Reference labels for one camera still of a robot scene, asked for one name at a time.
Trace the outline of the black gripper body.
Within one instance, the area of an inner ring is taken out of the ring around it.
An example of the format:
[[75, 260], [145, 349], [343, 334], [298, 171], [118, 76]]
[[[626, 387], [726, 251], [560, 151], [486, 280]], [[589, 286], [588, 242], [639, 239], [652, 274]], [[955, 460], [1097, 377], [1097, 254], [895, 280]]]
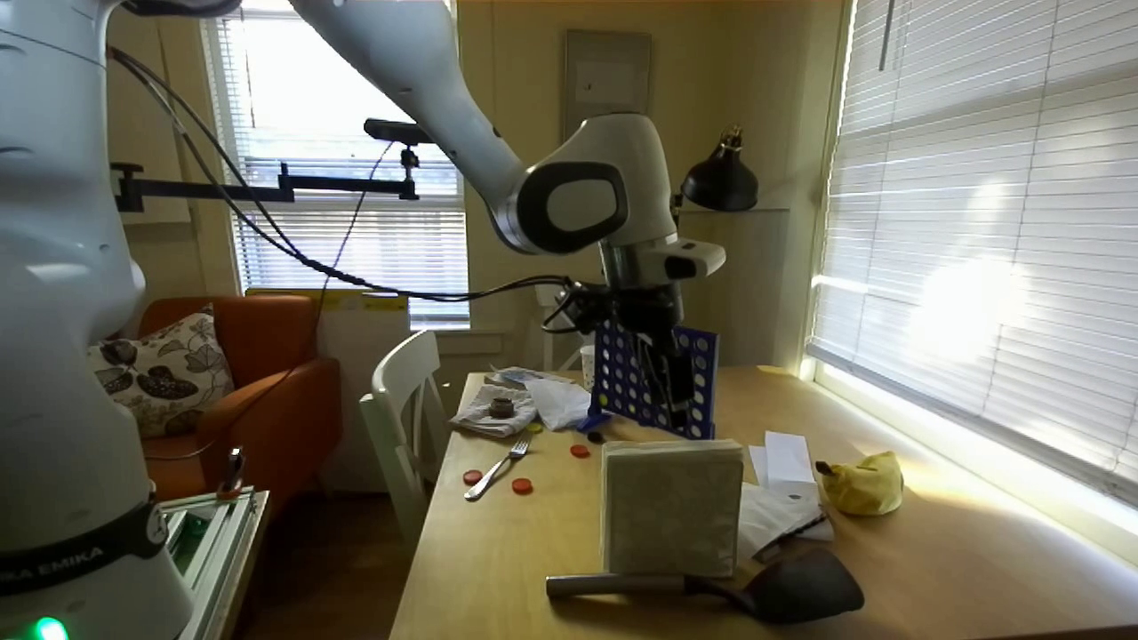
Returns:
[[678, 328], [678, 292], [672, 286], [617, 287], [578, 280], [566, 313], [581, 334], [624, 328], [644, 338], [656, 354], [669, 354]]

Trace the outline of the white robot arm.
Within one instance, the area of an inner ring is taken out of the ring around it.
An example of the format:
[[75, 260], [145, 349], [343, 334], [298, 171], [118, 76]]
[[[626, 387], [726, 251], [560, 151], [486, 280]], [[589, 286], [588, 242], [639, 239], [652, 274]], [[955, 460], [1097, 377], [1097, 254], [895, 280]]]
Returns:
[[[243, 0], [0, 0], [0, 631], [3, 640], [178, 640], [191, 593], [127, 411], [87, 349], [145, 292], [111, 189], [107, 18], [223, 16]], [[465, 88], [445, 0], [287, 0], [480, 194], [517, 254], [606, 256], [606, 311], [672, 341], [675, 286], [726, 262], [672, 224], [644, 114], [584, 120], [525, 164]]]

